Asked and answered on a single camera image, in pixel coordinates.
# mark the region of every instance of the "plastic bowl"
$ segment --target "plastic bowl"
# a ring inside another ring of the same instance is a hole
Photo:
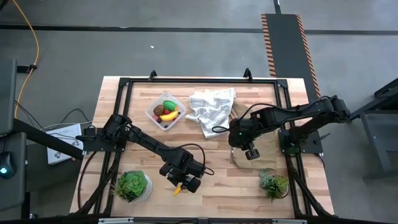
[[[163,101],[166,100],[170,100],[173,101],[174,103],[176,103],[178,105],[178,112],[181,112],[177,118],[174,121],[162,121],[161,123],[158,123],[154,118],[154,108],[157,105],[162,105]],[[153,103],[151,104],[151,106],[145,111],[145,114],[149,117],[149,119],[151,119],[156,125],[158,125],[158,127],[160,129],[163,129],[164,131],[169,130],[170,128],[172,128],[172,126],[175,125],[175,123],[177,123],[177,121],[179,121],[184,114],[187,112],[186,107],[184,107],[184,105],[182,105],[181,102],[179,102],[173,95],[171,95],[170,93],[163,93],[161,94],[161,96]]]

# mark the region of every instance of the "white checkered towel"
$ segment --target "white checkered towel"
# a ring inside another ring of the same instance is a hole
[[[229,114],[235,97],[234,88],[196,91],[189,97],[189,107],[193,113],[188,114],[185,118],[200,123],[206,138],[220,135],[221,133],[214,133],[211,128],[214,126],[229,128]]]

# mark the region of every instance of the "small green plant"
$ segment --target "small green plant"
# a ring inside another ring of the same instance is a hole
[[[143,193],[147,184],[143,171],[125,172],[119,177],[114,193],[121,199],[131,202]]]
[[[260,170],[260,188],[264,189],[271,202],[277,198],[284,198],[288,194],[289,181],[286,177],[279,175],[269,175],[272,169]]]

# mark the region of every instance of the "wooden tabletop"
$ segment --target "wooden tabletop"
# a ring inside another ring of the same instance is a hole
[[[113,112],[118,82],[120,77],[104,77],[95,110],[93,125],[103,127]],[[304,81],[301,78],[288,78],[292,105],[308,103]],[[292,199],[290,194],[280,200],[265,197],[265,191],[259,188],[257,169],[238,169],[231,162],[231,147],[228,145],[228,134],[205,139],[199,124],[181,119],[168,131],[158,128],[146,115],[145,110],[164,92],[171,93],[187,108],[189,96],[194,91],[220,90],[234,88],[235,102],[245,105],[254,103],[276,104],[274,87],[265,84],[222,84],[222,83],[135,83],[128,116],[133,124],[143,132],[168,146],[194,142],[201,145],[206,152],[206,166],[215,171],[214,176],[204,175],[201,186],[193,194],[183,191],[173,196],[175,187],[163,176],[159,168],[164,164],[158,155],[144,149],[138,144],[128,143],[122,154],[118,174],[128,170],[143,170],[153,182],[153,192],[148,200],[138,204],[127,203],[115,197],[112,216],[124,217],[213,217],[213,218],[293,218]],[[202,161],[200,150],[186,147],[197,161]],[[279,146],[270,146],[276,156],[276,173],[287,175],[285,158]],[[308,188],[325,210],[333,213],[325,171],[319,158],[303,154],[303,164]],[[81,185],[81,201],[84,203],[98,185],[104,153],[97,153],[88,165]],[[87,160],[84,158],[82,168]],[[302,193],[298,188],[300,207],[304,211]],[[71,212],[77,210],[77,187],[73,198]],[[106,203],[103,198],[102,209]]]

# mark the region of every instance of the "concrete floor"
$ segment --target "concrete floor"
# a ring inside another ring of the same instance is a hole
[[[19,0],[34,24],[261,28],[261,13],[274,13],[272,0]],[[398,2],[380,0],[280,0],[283,13],[300,14],[305,29],[398,30]],[[0,22],[24,22],[10,3]],[[26,86],[22,105],[43,125],[81,108],[93,117],[105,75],[207,75],[240,77],[246,67],[268,77],[262,34],[37,32],[39,69]],[[307,36],[322,95],[338,95],[354,111],[372,93],[397,78],[398,36]],[[29,31],[0,30],[0,57],[32,63]],[[18,77],[19,83],[24,79]],[[23,114],[20,119],[27,121]],[[81,122],[75,114],[68,121]],[[344,218],[397,222],[397,179],[365,184],[379,166],[359,120],[330,124],[323,141],[326,176],[335,213]],[[67,214],[76,179],[32,196],[32,211]],[[17,218],[17,209],[0,220]]]

